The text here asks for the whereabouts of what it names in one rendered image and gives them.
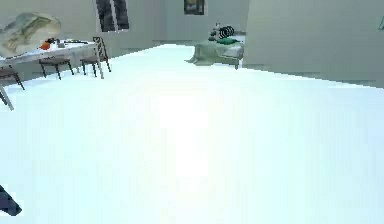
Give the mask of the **bed with green blanket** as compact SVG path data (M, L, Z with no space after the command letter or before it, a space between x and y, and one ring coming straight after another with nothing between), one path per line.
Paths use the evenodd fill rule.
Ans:
M243 59L244 43L233 39L231 44L217 41L202 41L194 45L194 54L187 60L196 66L211 66L215 63L233 65L239 68Z

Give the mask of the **black white striped pillow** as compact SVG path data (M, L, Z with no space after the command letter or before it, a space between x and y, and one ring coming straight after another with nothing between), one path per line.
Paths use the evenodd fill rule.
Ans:
M232 36L233 34L234 34L234 28L232 26L221 27L218 30L219 39L227 38L229 36Z

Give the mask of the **dark wooden chair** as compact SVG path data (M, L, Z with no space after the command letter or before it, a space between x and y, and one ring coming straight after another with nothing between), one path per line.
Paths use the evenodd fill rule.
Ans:
M47 77L47 73L45 70L46 66L53 66L56 69L58 77L61 77L60 71L59 71L59 66L64 65L64 64L67 64L69 67L69 70L71 71L71 74L74 74L74 71L73 71L73 68L71 65L71 61L69 58L52 56L52 57L48 57L48 58L39 59L38 62L40 64L40 67L42 69L42 73L43 73L44 77Z
M111 67L109 64L109 57L107 54L107 49L104 43L104 39L101 36L94 36L93 41L96 43L95 55L82 58L80 60L82 68L84 69L86 65L91 65L93 69L93 73L95 74L96 66L98 66L98 68L101 68L101 63L105 62L107 65L108 71L111 71Z
M24 85L19 77L19 73L11 66L8 67L0 67L0 80L7 79L7 78L13 78L16 83L24 89ZM4 90L4 87L0 84L0 99L3 101L3 103L7 106L10 105L9 98L6 95L6 92Z

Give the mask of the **dark window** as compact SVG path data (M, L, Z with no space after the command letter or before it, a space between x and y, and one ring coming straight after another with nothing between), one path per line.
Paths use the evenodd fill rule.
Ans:
M95 0L102 32L129 29L126 0Z

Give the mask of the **white dining table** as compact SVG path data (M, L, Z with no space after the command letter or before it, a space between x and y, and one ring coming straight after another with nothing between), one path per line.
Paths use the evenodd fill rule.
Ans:
M98 46L95 42L88 42L87 44L72 43L72 44L67 44L64 48L55 47L48 50L34 50L31 52L24 53L20 56L11 57L11 58L0 57L0 67L8 66L8 65L14 66L19 63L26 63L26 62L43 59L46 57L52 57L52 56L58 56L58 55L64 55L64 54L71 54L73 57L75 57L78 52L90 50L90 49L92 49L96 54L97 66L99 68L101 78L104 78L104 73L100 63L100 53L98 50Z

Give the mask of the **orange red object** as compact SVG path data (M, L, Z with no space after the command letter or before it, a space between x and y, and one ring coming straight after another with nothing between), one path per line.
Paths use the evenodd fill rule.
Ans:
M40 46L40 49L42 50L48 50L50 48L50 45L53 44L55 42L55 39L54 38L50 38L48 40L46 40L41 46Z

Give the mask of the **dark blue grey object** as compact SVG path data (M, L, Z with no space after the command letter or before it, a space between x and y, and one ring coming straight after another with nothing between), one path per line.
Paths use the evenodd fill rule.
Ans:
M14 201L10 194L0 185L0 210L10 216L17 216L22 208Z

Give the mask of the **dark framed wall picture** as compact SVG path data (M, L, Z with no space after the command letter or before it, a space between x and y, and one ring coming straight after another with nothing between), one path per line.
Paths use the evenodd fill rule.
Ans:
M185 15L203 15L205 0L184 0Z

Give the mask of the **round landscape wall picture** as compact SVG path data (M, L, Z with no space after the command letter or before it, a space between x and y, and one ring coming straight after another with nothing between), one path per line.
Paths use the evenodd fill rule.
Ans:
M61 32L61 22L46 13L24 12L0 29L0 56L11 58L39 48Z

